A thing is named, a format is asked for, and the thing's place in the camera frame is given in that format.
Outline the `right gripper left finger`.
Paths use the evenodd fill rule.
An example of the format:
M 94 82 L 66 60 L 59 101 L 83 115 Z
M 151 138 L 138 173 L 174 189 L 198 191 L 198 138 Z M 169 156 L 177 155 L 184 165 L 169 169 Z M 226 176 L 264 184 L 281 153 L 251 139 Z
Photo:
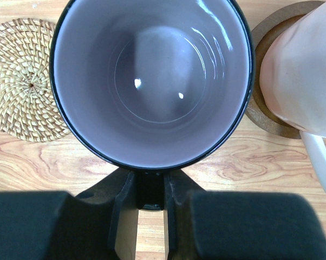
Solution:
M 0 259 L 134 259 L 135 175 L 118 169 L 91 188 L 0 192 Z

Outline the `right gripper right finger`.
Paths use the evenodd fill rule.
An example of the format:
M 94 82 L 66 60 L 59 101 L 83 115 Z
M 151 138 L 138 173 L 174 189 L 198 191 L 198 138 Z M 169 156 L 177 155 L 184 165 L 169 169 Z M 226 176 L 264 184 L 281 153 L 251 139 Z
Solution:
M 294 193 L 206 191 L 164 176 L 167 259 L 326 259 L 326 235 Z

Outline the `woven coaster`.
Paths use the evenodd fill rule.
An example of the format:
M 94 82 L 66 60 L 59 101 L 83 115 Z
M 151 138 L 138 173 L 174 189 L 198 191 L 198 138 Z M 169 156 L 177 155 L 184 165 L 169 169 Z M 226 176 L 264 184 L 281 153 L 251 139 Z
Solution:
M 55 24 L 18 18 L 0 25 L 0 131 L 21 140 L 49 142 L 69 134 L 49 76 Z

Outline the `brown coaster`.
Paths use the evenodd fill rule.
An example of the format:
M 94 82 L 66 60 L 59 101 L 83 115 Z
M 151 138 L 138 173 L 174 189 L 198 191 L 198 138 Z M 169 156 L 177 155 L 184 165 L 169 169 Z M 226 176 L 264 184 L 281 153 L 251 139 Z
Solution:
M 245 114 L 261 129 L 268 133 L 288 138 L 300 139 L 299 130 L 288 125 L 267 108 L 259 85 L 260 67 L 263 58 L 275 39 L 306 14 L 322 5 L 323 1 L 303 1 L 287 5 L 264 19 L 252 31 L 256 53 L 256 74 L 253 92 Z

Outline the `purple mug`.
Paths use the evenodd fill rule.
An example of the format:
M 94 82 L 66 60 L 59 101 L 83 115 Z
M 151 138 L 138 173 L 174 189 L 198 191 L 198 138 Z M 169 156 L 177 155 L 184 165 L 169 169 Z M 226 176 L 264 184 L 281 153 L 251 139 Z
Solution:
M 65 123 L 101 159 L 144 173 L 144 210 L 163 208 L 162 173 L 199 162 L 234 132 L 254 70 L 236 1 L 70 1 L 50 53 Z

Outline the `pink mug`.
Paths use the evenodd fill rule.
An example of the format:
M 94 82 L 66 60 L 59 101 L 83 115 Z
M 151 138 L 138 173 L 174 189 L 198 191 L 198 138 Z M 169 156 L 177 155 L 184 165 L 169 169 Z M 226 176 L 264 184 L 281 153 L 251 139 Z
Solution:
M 259 84 L 267 108 L 299 130 L 326 193 L 326 2 L 274 40 Z

